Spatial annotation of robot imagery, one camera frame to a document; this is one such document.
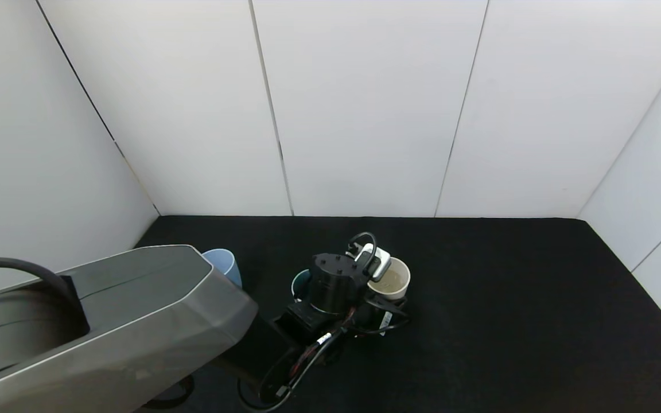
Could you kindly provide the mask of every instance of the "black floor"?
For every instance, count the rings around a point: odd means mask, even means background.
[[[661,413],[661,311],[579,220],[160,217],[139,246],[228,248],[271,318],[313,254],[371,231],[412,272],[411,324],[356,340],[279,411]],[[175,412],[242,411],[210,366]]]

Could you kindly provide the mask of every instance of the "wire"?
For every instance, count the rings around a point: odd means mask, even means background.
[[[352,246],[356,241],[359,240],[359,238],[363,238],[363,237],[369,237],[372,240],[372,254],[369,257],[369,259],[367,259],[367,263],[364,264],[364,274],[366,276],[370,276],[369,267],[371,266],[372,262],[374,261],[374,257],[376,256],[376,245],[377,245],[376,237],[373,235],[373,233],[367,231],[359,232],[348,241],[348,245]]]
[[[23,259],[16,258],[1,258],[0,257],[0,268],[10,268],[13,270],[20,270],[27,272],[27,274],[34,275],[39,279],[43,280],[45,284],[50,285],[55,289],[60,295],[65,298],[68,303],[73,306],[78,314],[83,314],[83,310],[80,306],[78,297],[73,293],[70,288],[68,288],[68,283],[66,283],[61,277],[48,270],[45,267],[34,264],[29,261],[24,261]]]
[[[291,395],[292,391],[297,387],[297,384],[300,383],[302,377],[304,377],[305,374],[310,370],[310,367],[312,367],[312,365],[315,364],[315,361],[317,361],[317,359],[320,356],[322,356],[322,354],[325,353],[325,351],[328,350],[329,347],[331,347],[333,342],[335,342],[338,339],[338,337],[341,337],[340,334],[341,332],[343,332],[343,329],[336,329],[335,334],[331,335],[330,338],[320,346],[318,352],[315,353],[315,356],[312,359],[310,359],[307,366],[305,366],[305,368],[302,369],[300,375],[289,383],[288,389],[282,395],[282,398],[280,400],[269,406],[254,405],[248,402],[244,397],[244,395],[242,394],[242,390],[241,390],[242,382],[241,379],[238,379],[236,381],[236,391],[239,393],[239,403],[241,403],[242,407],[246,408],[246,410],[253,411],[254,413],[265,413],[267,411],[274,411],[280,408],[284,403],[287,402],[287,400],[289,400],[289,396]]]
[[[401,311],[401,308],[404,307],[404,305],[407,303],[407,300],[401,301],[398,304],[390,303],[391,307],[393,307],[394,309],[390,308],[389,306],[383,306],[382,304],[376,303],[375,301],[371,301],[368,297],[364,298],[364,301],[365,301],[365,303],[369,304],[370,306],[372,306],[374,308],[378,308],[382,311],[389,311],[389,312],[391,312],[391,314],[397,314],[401,317],[409,318],[409,315],[407,315],[406,312]]]
[[[178,386],[182,387],[185,391],[180,397],[170,399],[154,398],[149,400],[149,402],[144,403],[142,407],[149,408],[150,410],[169,410],[170,408],[176,408],[182,403],[185,403],[195,390],[195,379],[192,374],[189,374],[187,377],[181,379],[181,381],[178,381]]]
[[[336,332],[339,331],[339,329],[343,329],[348,325],[348,322],[351,321],[351,317],[353,317],[354,313],[356,313],[356,308],[352,307],[349,311],[348,314],[346,315],[346,319],[341,322],[341,324],[333,329],[333,331],[330,332],[331,335],[336,334]],[[289,376],[290,378],[294,377],[295,374],[297,374],[297,370],[300,368],[302,365],[302,362],[305,361],[306,358],[308,358],[314,351],[317,349],[317,347],[320,345],[319,342],[314,342],[312,345],[309,345],[307,348],[305,348],[305,351],[300,355],[299,358],[297,358],[297,361],[292,365],[292,368],[289,371]]]
[[[397,324],[391,324],[390,326],[386,326],[383,329],[378,329],[378,330],[364,330],[364,329],[357,329],[356,327],[351,327],[349,330],[355,333],[359,334],[380,334],[383,332],[388,332],[389,330],[394,330],[394,329],[399,329],[399,327],[404,326],[405,324],[408,324],[410,322],[410,319],[407,318],[405,320],[402,320],[401,322],[397,322]]]

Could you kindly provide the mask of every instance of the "beige cup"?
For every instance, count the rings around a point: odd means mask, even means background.
[[[407,286],[410,285],[410,269],[401,259],[391,257],[389,269],[384,272],[381,280],[369,282],[368,285],[389,301],[399,300],[405,296]]]

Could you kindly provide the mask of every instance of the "black cylinder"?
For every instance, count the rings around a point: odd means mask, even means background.
[[[352,276],[358,267],[347,256],[315,256],[310,267],[310,305],[328,314],[347,313],[349,296],[354,288]]]

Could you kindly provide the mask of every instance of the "light blue cup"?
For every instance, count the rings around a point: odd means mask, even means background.
[[[239,266],[236,265],[236,258],[234,253],[227,249],[216,248],[210,251],[205,251],[203,257],[213,264],[217,270],[223,272],[226,278],[236,284],[239,288],[241,285],[241,274],[239,273]]]

